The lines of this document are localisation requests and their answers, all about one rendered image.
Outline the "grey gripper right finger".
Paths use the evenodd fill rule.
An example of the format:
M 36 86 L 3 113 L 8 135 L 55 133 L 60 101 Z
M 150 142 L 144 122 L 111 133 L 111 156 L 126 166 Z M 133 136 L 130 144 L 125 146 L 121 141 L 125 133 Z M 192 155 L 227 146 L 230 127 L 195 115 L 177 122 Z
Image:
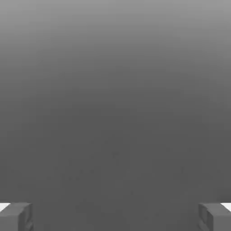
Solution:
M 199 231 L 231 231 L 231 203 L 200 203 Z

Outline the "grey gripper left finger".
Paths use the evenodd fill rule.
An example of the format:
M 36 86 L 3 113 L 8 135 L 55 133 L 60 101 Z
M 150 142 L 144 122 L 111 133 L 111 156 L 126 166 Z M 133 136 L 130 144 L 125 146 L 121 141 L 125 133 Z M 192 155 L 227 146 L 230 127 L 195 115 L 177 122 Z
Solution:
M 34 231 L 33 204 L 0 203 L 0 231 Z

